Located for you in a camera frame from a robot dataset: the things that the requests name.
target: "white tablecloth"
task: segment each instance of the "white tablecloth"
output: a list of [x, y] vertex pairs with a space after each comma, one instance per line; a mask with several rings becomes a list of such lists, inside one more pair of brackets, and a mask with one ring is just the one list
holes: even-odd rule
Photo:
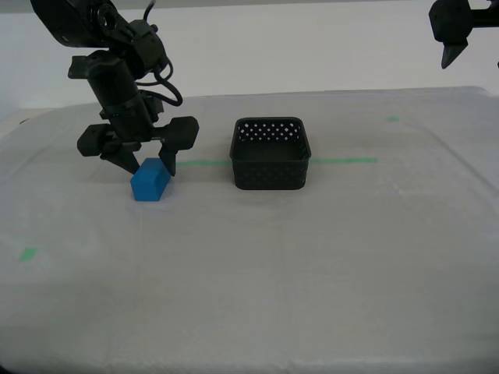
[[[200, 135], [159, 203], [79, 155], [96, 104], [25, 122], [0, 143], [0, 363], [499, 372], [498, 104], [473, 88], [188, 99], [161, 124], [194, 115]], [[304, 189], [233, 185], [248, 116], [303, 120]]]

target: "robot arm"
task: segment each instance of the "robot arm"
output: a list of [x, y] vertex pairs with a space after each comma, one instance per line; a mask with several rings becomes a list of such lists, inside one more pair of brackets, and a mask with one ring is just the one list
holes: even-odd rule
[[[152, 0], [143, 19], [128, 23], [109, 0], [31, 0], [34, 11], [54, 38], [67, 47], [107, 48], [90, 56], [75, 56], [70, 79], [86, 79], [103, 107], [101, 117], [110, 123], [90, 126], [78, 141], [85, 157], [100, 156], [134, 174], [139, 164], [133, 154], [141, 143], [160, 140], [159, 153], [165, 167], [175, 175], [179, 150], [193, 147], [199, 132], [195, 118], [174, 118], [169, 125], [154, 127], [162, 101], [173, 106], [183, 102], [180, 92], [168, 81], [172, 62], [157, 35], [147, 23]], [[167, 67], [170, 73], [161, 77]], [[155, 83], [136, 83], [153, 73]], [[139, 90], [138, 85], [162, 84], [175, 96]]]
[[437, 0], [430, 10], [435, 40], [444, 44], [442, 69], [446, 69], [468, 47], [468, 36], [476, 27], [499, 27], [499, 0], [488, 9], [474, 9], [468, 0]]

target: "blue cube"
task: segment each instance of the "blue cube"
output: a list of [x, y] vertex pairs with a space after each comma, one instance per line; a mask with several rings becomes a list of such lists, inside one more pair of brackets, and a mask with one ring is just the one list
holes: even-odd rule
[[159, 201], [170, 182], [171, 175], [159, 158], [147, 158], [132, 177], [136, 201]]

